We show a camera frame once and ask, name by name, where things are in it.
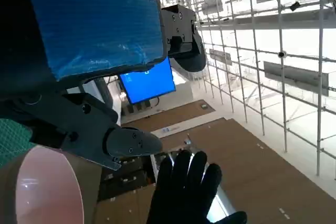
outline gloved hand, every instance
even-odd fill
[[[169,157],[160,166],[147,224],[210,224],[206,216],[221,182],[221,168],[209,165],[203,173],[207,156],[198,152],[190,168],[191,154],[182,151],[174,167]],[[244,224],[245,212],[236,212],[216,224]]]

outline display screen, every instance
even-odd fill
[[[149,71],[121,74],[120,79],[132,104],[175,91],[168,57]]]

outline blue tape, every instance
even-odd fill
[[[156,0],[31,0],[57,80],[163,56]]]

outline metal frame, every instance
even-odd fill
[[[232,112],[234,112],[234,105],[233,105],[233,100],[236,100],[238,101],[239,103],[241,103],[243,106],[244,106],[244,112],[245,112],[245,120],[247,121],[247,112],[246,112],[246,108],[249,108],[251,109],[252,111],[256,112],[256,113],[259,113],[260,114],[260,118],[261,118],[261,121],[260,121],[260,128],[262,130],[262,133],[265,134],[265,125],[264,125],[264,119],[268,119],[270,120],[271,122],[275,123],[276,125],[280,126],[283,128],[283,133],[284,133],[284,151],[287,152],[288,150],[288,146],[287,146],[287,136],[288,136],[288,133],[296,136],[297,138],[303,140],[304,142],[308,143],[309,145],[313,146],[314,148],[317,149],[317,167],[316,167],[316,173],[317,175],[319,176],[320,175],[320,158],[321,158],[321,153],[325,153],[326,155],[328,155],[329,157],[331,157],[332,159],[336,160],[336,156],[331,154],[330,152],[326,151],[324,148],[321,147],[321,141],[323,140],[327,140],[329,138],[332,138],[332,137],[335,137],[336,134],[329,134],[329,136],[325,137],[325,138],[322,138],[321,137],[321,116],[322,116],[322,112],[327,112],[329,114],[332,114],[332,115],[336,115],[336,111],[334,110],[331,110],[331,109],[328,109],[326,107],[324,107],[322,105],[322,89],[328,89],[328,90],[331,90],[331,91],[336,91],[336,88],[334,87],[324,87],[322,85],[322,65],[324,62],[329,62],[329,63],[336,63],[336,59],[330,59],[330,58],[327,58],[327,57],[324,57],[323,56],[323,51],[322,51],[322,43],[323,43],[323,21],[325,19],[325,9],[323,8],[325,3],[326,3],[326,0],[319,0],[319,1],[314,1],[314,2],[307,2],[307,3],[300,3],[301,6],[300,8],[302,7],[307,7],[307,6],[317,6],[319,5],[320,9],[319,9],[319,45],[320,45],[320,48],[319,48],[319,54],[318,56],[307,56],[307,55],[298,55],[298,54],[290,54],[288,53],[286,55],[286,57],[289,57],[289,58],[299,58],[299,59],[305,59],[305,60],[311,60],[311,61],[314,61],[316,63],[318,63],[318,67],[319,67],[319,75],[318,75],[318,78],[319,78],[319,88],[318,88],[318,103],[315,104],[311,101],[307,101],[305,100],[303,97],[300,97],[298,95],[293,95],[291,93],[288,93],[285,89],[285,82],[284,82],[284,79],[285,79],[285,69],[284,69],[284,58],[280,58],[280,61],[281,61],[281,67],[282,67],[282,71],[281,71],[281,81],[279,82],[279,84],[281,84],[281,89],[279,88],[274,88],[274,87],[270,87],[270,84],[268,83],[263,83],[261,78],[260,78],[260,72],[263,73],[264,70],[260,68],[259,66],[259,60],[258,58],[260,57],[260,54],[268,54],[270,57],[275,57],[275,56],[278,56],[279,52],[283,52],[284,49],[283,48],[283,45],[282,45],[282,30],[285,28],[285,24],[282,23],[282,12],[286,11],[289,9],[289,5],[282,5],[281,4],[281,0],[276,0],[277,1],[277,7],[275,8],[271,8],[271,9],[259,9],[259,10],[256,10],[254,9],[254,5],[253,5],[253,1],[252,0],[249,0],[250,2],[250,7],[248,10],[244,11],[244,12],[239,12],[239,13],[235,13],[234,12],[234,9],[233,9],[233,4],[234,4],[234,0],[229,0],[228,4],[230,5],[230,9],[231,9],[231,13],[230,15],[228,16],[220,16],[220,11],[219,11],[219,6],[218,6],[218,2],[216,2],[216,7],[217,7],[217,12],[214,13],[213,15],[211,15],[211,17],[209,17],[209,15],[204,15],[203,17],[205,17],[204,19],[200,19],[200,15],[199,13],[202,11],[202,9],[200,8],[200,5],[204,2],[206,2],[207,0],[191,0],[188,4],[188,6],[192,7],[192,9],[195,10],[196,12],[196,15],[197,15],[197,26],[198,26],[198,29],[201,33],[201,37],[203,39],[203,42],[204,42],[204,45],[206,48],[212,48],[214,49],[214,47],[219,47],[219,48],[222,48],[223,49],[223,52],[225,53],[225,50],[227,50],[228,48],[233,48],[233,49],[236,49],[237,50],[237,56],[238,56],[238,59],[237,60],[231,60],[233,64],[235,64],[234,66],[237,66],[237,68],[239,69],[239,72],[237,73],[234,73],[232,71],[230,71],[230,69],[228,68],[227,66],[227,63],[226,63],[226,57],[224,57],[225,59],[225,62],[224,64],[225,65],[218,65],[217,64],[217,61],[215,60],[215,63],[214,64],[211,64],[211,67],[215,68],[216,69],[216,74],[217,74],[217,79],[218,79],[218,87],[217,87],[217,84],[214,83],[214,81],[211,80],[207,80],[205,77],[204,77],[204,73],[202,72],[202,79],[203,79],[203,82],[204,82],[204,88],[205,88],[205,92],[208,91],[209,88],[212,89],[212,95],[214,97],[214,87],[217,88],[220,92],[220,99],[223,103],[223,96],[222,96],[222,93],[228,95],[230,97],[230,100],[231,100],[231,106],[232,106]],[[255,17],[258,15],[258,14],[262,14],[262,13],[267,13],[267,12],[277,12],[278,13],[278,29],[279,29],[279,39],[280,39],[280,45],[279,45],[279,51],[276,52],[276,51],[269,51],[269,50],[262,50],[260,48],[258,48],[258,44],[257,44],[257,39],[256,39],[256,29],[258,29],[257,25],[258,25],[258,19],[256,19]],[[234,21],[235,18],[237,17],[250,17],[251,18],[251,30],[253,32],[253,40],[254,40],[254,45],[252,48],[244,48],[244,47],[241,47],[239,46],[239,41],[237,39],[237,30],[240,30],[241,28],[236,25],[234,22],[232,24],[232,27],[230,28],[230,30],[233,30],[234,32],[234,35],[235,35],[235,45],[226,45],[225,42],[224,42],[224,35],[223,35],[223,31],[224,29],[221,28],[221,24],[223,24],[224,22],[226,22],[226,20],[223,20],[223,19],[230,19],[230,21]],[[204,30],[208,30],[210,32],[210,37],[209,39],[211,40],[211,43],[206,43],[204,41],[204,37],[203,37],[203,28],[205,28]],[[218,31],[220,32],[220,38],[222,40],[222,43],[219,43],[219,44],[215,44],[213,43],[214,42],[214,37],[213,37],[213,31]],[[250,52],[254,52],[254,58],[256,60],[256,64],[254,65],[251,64],[250,62],[242,62],[242,58],[240,58],[240,52],[241,50],[245,50],[245,51],[250,51]],[[210,74],[210,64],[209,62],[207,61],[207,71],[209,72]],[[242,75],[242,67],[246,67],[246,68],[249,68],[249,69],[253,69],[256,71],[256,75],[257,75],[257,80],[252,80],[250,79],[249,76],[243,76]],[[243,95],[243,99],[239,99],[237,97],[235,97],[233,94],[232,94],[232,89],[231,89],[231,86],[230,86],[230,83],[229,83],[229,90],[223,90],[223,88],[221,87],[220,85],[220,80],[219,80],[219,71],[224,71],[225,74],[226,74],[226,78],[227,80],[229,80],[229,75],[232,75],[232,76],[236,76],[240,79],[240,88],[241,88],[241,92],[242,92],[242,95]],[[198,87],[201,88],[201,80],[200,78],[197,78],[198,80]],[[253,83],[256,85],[256,88],[255,88],[255,93],[254,94],[249,94],[247,97],[245,97],[245,93],[244,93],[244,86],[243,86],[243,80],[245,81],[248,81],[250,83]],[[268,89],[276,94],[281,94],[282,96],[282,101],[281,102],[275,102],[274,104],[271,104],[271,105],[267,105],[267,106],[264,106],[263,105],[263,98],[262,98],[262,89]],[[260,110],[259,109],[256,109],[256,107],[253,107],[251,105],[249,105],[247,102],[248,102],[248,98],[250,96],[256,96],[256,97],[259,97],[259,102],[260,102]],[[295,116],[294,117],[294,112],[292,112],[290,114],[290,117],[287,118],[287,115],[286,115],[286,98],[290,98],[291,100],[295,100],[297,102],[300,102],[300,104],[306,104],[306,105],[309,105],[313,108],[312,111],[305,111],[304,113],[300,113],[299,116]],[[270,116],[266,115],[265,114],[265,109],[269,108],[270,106],[274,106],[274,105],[278,105],[280,106],[280,104],[282,104],[282,110],[283,110],[283,122],[277,122],[275,121],[273,118],[271,118]],[[317,112],[317,119],[318,119],[318,125],[317,125],[317,141],[316,143],[313,143],[311,142],[310,140],[306,139],[305,137],[303,137],[302,135],[298,134],[297,132],[291,130],[288,125],[290,124],[291,121],[293,120],[296,120],[298,118],[301,118],[301,117],[304,117],[304,116],[307,116],[307,115],[314,115],[314,113]]]

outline brown floor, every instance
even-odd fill
[[[207,109],[203,109],[201,107],[202,104],[206,104]],[[208,105],[204,100],[198,100],[180,107],[148,116],[146,118],[141,118],[133,122],[125,123],[122,125],[122,127],[135,127],[143,131],[152,132],[214,111],[215,110],[211,108],[210,105]]]
[[[190,104],[186,107],[194,111]],[[183,111],[175,108],[133,126],[153,131],[192,118],[181,118],[188,115]],[[247,212],[249,224],[335,222],[336,201],[236,121],[218,119],[167,136],[162,139],[164,150],[183,146],[188,134],[207,153],[209,163],[222,168],[221,187],[237,210]],[[95,224],[145,224],[153,191],[153,186],[144,187],[99,202]]]
[[[219,119],[165,137],[164,148],[183,145],[187,134],[222,168],[221,186],[247,212],[248,223],[335,222],[336,201],[236,121]]]

